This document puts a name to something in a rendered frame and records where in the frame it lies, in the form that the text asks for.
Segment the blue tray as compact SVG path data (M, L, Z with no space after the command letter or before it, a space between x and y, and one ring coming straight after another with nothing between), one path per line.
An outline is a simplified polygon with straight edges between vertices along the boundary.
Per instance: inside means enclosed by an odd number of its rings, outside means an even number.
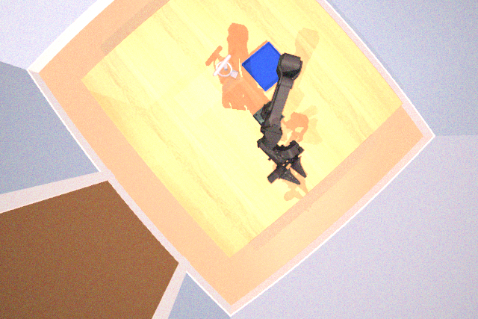
M279 56L280 53L268 42L242 63L243 68L265 92L279 79L276 73Z

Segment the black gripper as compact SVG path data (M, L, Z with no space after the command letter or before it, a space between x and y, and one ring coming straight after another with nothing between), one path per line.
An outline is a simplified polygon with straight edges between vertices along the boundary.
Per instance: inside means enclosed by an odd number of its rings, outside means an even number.
M267 177L268 181L272 184L277 178L278 179L284 179L289 182L293 182L294 184L301 185L299 182L299 179L291 172L291 169L294 169L297 171L302 177L306 178L307 175L305 174L305 171L302 167L301 164L301 155L305 150L300 146L299 147L299 154L296 154L295 157L293 158L286 158L283 159L284 161L281 163L279 159L277 158L276 151L275 149L281 149L282 147L280 145L276 146L269 154L268 154L268 160L273 161L277 167L276 169ZM288 161L288 162L286 162ZM284 166L282 166L284 164ZM286 167L290 164L290 168L287 170Z

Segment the grey metal ring with square tab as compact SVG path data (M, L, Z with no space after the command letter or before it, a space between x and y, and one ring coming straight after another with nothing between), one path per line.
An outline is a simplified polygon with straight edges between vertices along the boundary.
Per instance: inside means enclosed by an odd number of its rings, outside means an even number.
M218 68L219 64L221 64L222 62L223 62L223 61L220 61L220 62L217 64L217 66L216 66L216 69ZM228 63L228 62L226 62L226 63L227 63L229 66L230 66L230 69L231 69L230 73L229 73L229 74L227 74L227 75L222 75L222 74L220 74L220 73L218 73L218 74L219 74L219 75L221 75L221 76L224 76L224 77L226 77L226 76L228 76L228 75L230 75L230 74L231 74L231 76L232 76L232 77L236 78L236 76L237 76L238 72L236 72L236 71L232 70L232 66L231 66L231 64L230 64L230 63Z

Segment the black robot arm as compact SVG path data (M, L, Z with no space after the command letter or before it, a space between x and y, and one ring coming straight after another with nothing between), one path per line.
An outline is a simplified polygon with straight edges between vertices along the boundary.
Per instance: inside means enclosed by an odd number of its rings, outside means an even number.
M260 132L263 137L257 141L257 146L266 155L268 155L282 139L282 111L288 98L290 89L293 88L294 80L301 73L301 57L284 53L279 56L279 62L276 68L278 81L273 92L271 102L265 104L262 108L261 117L264 120L261 124ZM277 158L282 163L286 158L293 158L299 154L299 144L292 140L288 146L281 145L281 149L275 149Z

